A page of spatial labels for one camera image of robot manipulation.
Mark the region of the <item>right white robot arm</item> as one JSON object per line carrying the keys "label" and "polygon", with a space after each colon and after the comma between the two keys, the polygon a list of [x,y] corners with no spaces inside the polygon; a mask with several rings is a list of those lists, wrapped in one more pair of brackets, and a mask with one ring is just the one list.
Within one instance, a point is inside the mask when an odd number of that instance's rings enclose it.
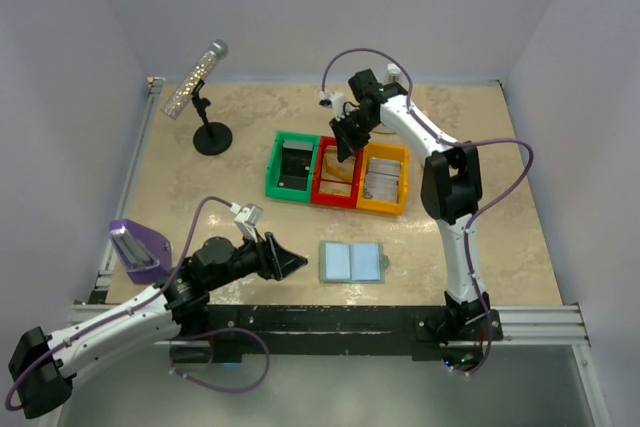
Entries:
{"label": "right white robot arm", "polygon": [[370,70],[348,81],[353,103],[338,92],[320,93],[343,162],[362,151],[374,128],[395,132],[423,165],[422,206],[438,227],[447,269],[443,320],[433,335],[442,343],[474,337],[492,338],[489,297],[479,269],[473,215],[479,210],[482,181],[477,148],[460,143],[430,121],[399,83],[381,84]]}

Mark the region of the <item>teal leather card holder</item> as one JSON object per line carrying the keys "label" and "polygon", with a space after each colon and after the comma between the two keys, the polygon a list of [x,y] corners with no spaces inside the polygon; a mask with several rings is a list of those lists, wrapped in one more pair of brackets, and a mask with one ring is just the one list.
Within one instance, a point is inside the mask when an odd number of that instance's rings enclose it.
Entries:
{"label": "teal leather card holder", "polygon": [[323,283],[382,284],[389,264],[381,243],[322,241],[319,245]]}

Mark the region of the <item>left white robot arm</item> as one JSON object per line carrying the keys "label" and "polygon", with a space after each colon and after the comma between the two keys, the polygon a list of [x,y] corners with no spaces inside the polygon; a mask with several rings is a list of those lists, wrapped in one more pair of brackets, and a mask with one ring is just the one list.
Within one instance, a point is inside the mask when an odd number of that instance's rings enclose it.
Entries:
{"label": "left white robot arm", "polygon": [[307,262],[270,232],[240,246],[212,237],[132,299],[66,329],[45,333],[35,327],[23,333],[8,363],[13,384],[5,407],[27,419],[41,417],[71,397],[81,374],[94,374],[157,341],[201,336],[212,291],[252,274],[281,281]]}

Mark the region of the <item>gold credit card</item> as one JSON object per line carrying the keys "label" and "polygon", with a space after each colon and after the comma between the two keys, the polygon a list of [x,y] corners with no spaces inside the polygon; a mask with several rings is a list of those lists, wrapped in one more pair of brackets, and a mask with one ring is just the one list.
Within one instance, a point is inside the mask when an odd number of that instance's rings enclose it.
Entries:
{"label": "gold credit card", "polygon": [[352,186],[349,183],[322,180],[319,183],[319,193],[331,196],[350,197]]}
{"label": "gold credit card", "polygon": [[350,183],[354,177],[355,161],[348,158],[340,162],[336,151],[326,151],[322,159],[321,177],[327,180]]}

